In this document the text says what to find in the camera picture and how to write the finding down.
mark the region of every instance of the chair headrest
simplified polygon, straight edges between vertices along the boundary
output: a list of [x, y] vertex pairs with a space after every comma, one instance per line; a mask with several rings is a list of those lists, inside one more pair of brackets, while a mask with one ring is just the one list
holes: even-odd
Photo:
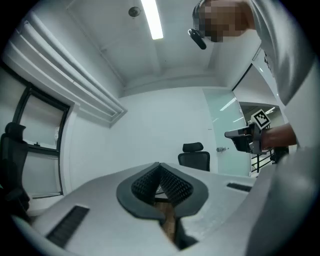
[[5, 127], [8, 137], [16, 140], [23, 140], [23, 132], [26, 127], [15, 122], [10, 122]]
[[185, 153], [197, 152], [203, 149], [204, 149], [204, 146], [200, 142], [183, 144], [183, 147], [182, 147], [182, 151]]

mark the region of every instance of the black rectangular slot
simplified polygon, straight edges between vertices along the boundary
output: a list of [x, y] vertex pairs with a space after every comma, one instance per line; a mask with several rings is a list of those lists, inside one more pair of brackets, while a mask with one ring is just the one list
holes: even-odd
[[243, 185], [243, 184], [238, 184], [238, 183], [228, 183], [226, 185], [229, 188], [235, 189], [235, 190], [240, 190], [240, 191], [244, 191], [244, 192], [250, 192], [251, 190], [251, 186], [247, 186], [247, 185]]
[[88, 208], [73, 207], [46, 238], [57, 246], [64, 248], [88, 212]]

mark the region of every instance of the window pane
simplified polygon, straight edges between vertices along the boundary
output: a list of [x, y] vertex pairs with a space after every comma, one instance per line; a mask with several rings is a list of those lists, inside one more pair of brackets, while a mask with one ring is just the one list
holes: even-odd
[[28, 152], [22, 172], [22, 185], [33, 197], [59, 193], [58, 157]]
[[26, 87], [0, 68], [0, 135], [12, 122], [18, 102]]
[[34, 145], [38, 142], [41, 147], [56, 149], [60, 122], [63, 111], [30, 96], [28, 99], [20, 124], [25, 126], [23, 140]]

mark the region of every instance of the fluorescent ceiling light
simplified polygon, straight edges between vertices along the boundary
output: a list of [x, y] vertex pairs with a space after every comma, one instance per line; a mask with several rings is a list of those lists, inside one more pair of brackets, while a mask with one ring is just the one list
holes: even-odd
[[276, 107], [273, 107], [273, 108], [269, 109], [267, 112], [265, 112], [265, 114], [268, 115], [268, 114], [272, 113], [275, 108]]
[[242, 118], [244, 118], [244, 117], [241, 117], [241, 118], [239, 118], [239, 119], [237, 119], [237, 120], [235, 120], [235, 121], [233, 121], [233, 122], [239, 121], [239, 120], [241, 120]]
[[227, 107], [229, 107], [232, 103], [236, 101], [236, 98], [233, 98], [230, 100], [223, 108], [220, 109], [220, 111], [224, 111]]
[[156, 0], [141, 0], [153, 40], [164, 38]]

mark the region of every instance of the person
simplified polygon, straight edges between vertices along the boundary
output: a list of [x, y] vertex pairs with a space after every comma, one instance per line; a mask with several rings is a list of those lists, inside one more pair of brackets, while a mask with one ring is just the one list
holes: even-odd
[[[316, 58], [299, 24], [278, 0], [201, 0], [194, 7], [192, 18], [199, 35], [217, 43], [256, 30], [285, 106]], [[264, 149], [286, 147], [297, 144], [297, 138], [287, 123], [263, 130], [261, 143]]]

